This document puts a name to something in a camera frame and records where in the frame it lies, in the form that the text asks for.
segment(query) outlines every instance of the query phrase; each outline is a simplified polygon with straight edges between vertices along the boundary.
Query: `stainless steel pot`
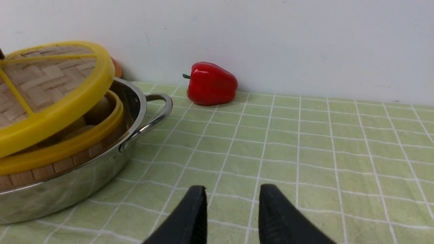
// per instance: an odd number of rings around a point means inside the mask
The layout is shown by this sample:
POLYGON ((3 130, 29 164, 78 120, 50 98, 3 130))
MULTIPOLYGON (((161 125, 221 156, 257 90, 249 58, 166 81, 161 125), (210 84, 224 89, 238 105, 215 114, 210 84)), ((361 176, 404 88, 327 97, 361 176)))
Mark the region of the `stainless steel pot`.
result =
POLYGON ((131 158, 136 139, 161 124, 172 111, 169 95, 144 95, 139 88, 115 78, 110 90, 122 100, 131 128, 113 147, 99 157, 45 181, 0 192, 0 224, 11 224, 40 218, 72 206, 112 180, 131 158), (141 126, 147 101, 164 100, 160 116, 141 126))

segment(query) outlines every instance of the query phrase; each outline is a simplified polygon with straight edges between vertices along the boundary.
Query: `green checkered tablecloth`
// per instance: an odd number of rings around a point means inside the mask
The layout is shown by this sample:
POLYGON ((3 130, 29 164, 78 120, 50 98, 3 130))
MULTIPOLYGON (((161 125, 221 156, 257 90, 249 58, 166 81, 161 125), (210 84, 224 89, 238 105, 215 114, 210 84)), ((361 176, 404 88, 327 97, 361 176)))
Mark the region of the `green checkered tablecloth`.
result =
POLYGON ((191 185, 207 187, 209 243, 257 244, 264 183, 338 243, 434 243, 434 108, 247 92, 200 107, 185 87, 137 85, 172 95, 170 118, 107 187, 0 226, 0 244, 140 243, 191 185))

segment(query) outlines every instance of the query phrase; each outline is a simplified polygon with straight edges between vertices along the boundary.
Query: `yellow plastic rim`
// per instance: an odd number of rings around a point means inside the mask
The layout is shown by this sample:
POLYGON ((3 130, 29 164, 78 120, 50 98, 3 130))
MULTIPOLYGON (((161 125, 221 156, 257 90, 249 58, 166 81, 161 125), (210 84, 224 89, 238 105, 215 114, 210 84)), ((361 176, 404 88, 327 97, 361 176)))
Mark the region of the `yellow plastic rim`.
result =
POLYGON ((116 106, 103 122, 83 134, 56 145, 29 153, 0 158, 0 176, 28 171, 69 158, 99 143, 113 133, 124 119, 124 106, 114 92, 108 91, 106 97, 110 104, 116 104, 116 106))
MULTIPOLYGON (((115 76, 115 68, 110 59, 109 53, 100 45, 90 42, 61 42, 51 43, 43 46, 36 46, 23 49, 8 55, 0 60, 0 76, 8 83, 10 80, 1 69, 2 66, 10 63, 33 61, 37 59, 70 59, 70 58, 96 58, 94 70, 87 79, 66 97, 51 105, 39 113, 29 111, 28 105, 18 94, 17 99, 28 112, 29 117, 16 124, 0 129, 0 158, 19 152, 59 132, 66 126, 73 123, 79 117, 89 111, 108 91, 115 76), (22 59, 8 59, 14 55, 30 50, 40 49, 54 45, 83 46, 90 49, 93 54, 78 55, 57 55, 29 57, 22 59)), ((17 96, 14 87, 10 87, 17 96)))

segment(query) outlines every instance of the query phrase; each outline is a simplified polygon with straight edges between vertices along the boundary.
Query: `red bell pepper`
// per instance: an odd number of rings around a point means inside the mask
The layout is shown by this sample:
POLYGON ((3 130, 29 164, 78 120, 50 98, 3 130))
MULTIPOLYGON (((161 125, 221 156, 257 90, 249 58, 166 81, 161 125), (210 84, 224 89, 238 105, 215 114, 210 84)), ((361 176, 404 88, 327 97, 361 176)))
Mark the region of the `red bell pepper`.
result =
POLYGON ((211 106, 231 102, 235 98, 238 82, 223 68, 208 62, 198 62, 191 67, 187 97, 197 105, 211 106))

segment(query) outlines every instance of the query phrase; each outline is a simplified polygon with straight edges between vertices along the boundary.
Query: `pot rim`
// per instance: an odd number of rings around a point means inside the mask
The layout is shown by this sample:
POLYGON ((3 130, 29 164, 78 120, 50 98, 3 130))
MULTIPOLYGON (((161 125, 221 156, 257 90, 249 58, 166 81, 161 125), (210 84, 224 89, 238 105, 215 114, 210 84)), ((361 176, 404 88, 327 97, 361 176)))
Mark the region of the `pot rim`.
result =
POLYGON ((7 195, 7 194, 10 194, 10 193, 13 193, 13 192, 16 192, 16 191, 20 191, 20 190, 23 190, 23 189, 26 189, 26 188, 31 188, 31 187, 34 187, 34 186, 46 183, 48 181, 51 181, 51 180, 54 180, 56 178, 62 177, 62 176, 66 175, 66 174, 68 174, 68 173, 70 173, 70 172, 72 172, 74 170, 78 170, 78 169, 80 169, 82 167, 85 167, 88 164, 91 164, 94 161, 99 160, 100 158, 104 157, 108 152, 111 152, 113 150, 118 151, 119 146, 122 145, 125 141, 127 141, 136 132, 136 130, 141 125, 143 119, 145 118, 145 114, 146 114, 146 110, 147 110, 147 102, 146 102, 146 97, 143 94, 143 92, 138 87, 136 87, 135 85, 133 85, 132 83, 130 83, 128 81, 125 81, 125 80, 122 80, 122 79, 119 79, 119 78, 114 78, 114 81, 119 82, 119 83, 127 86, 131 90, 133 90, 133 92, 137 95, 137 97, 139 99, 139 104, 140 104, 139 113, 137 115, 137 118, 134 120, 134 123, 127 130, 127 132, 125 132, 125 134, 120 139, 118 139, 118 141, 116 143, 113 143, 112 147, 110 147, 109 149, 107 149, 104 153, 100 154, 99 156, 97 156, 97 157, 89 160, 88 162, 86 162, 86 163, 84 163, 84 164, 82 164, 82 165, 80 165, 80 166, 78 166, 76 168, 72 168, 72 169, 67 170, 65 172, 59 173, 58 175, 55 175, 54 177, 51 177, 51 178, 48 178, 48 179, 45 179, 45 180, 41 180, 41 181, 38 181, 38 182, 34 182, 34 183, 29 184, 29 185, 25 185, 25 186, 21 186, 21 187, 18 187, 18 188, 13 188, 13 189, 8 189, 8 190, 0 191, 0 195, 7 195))

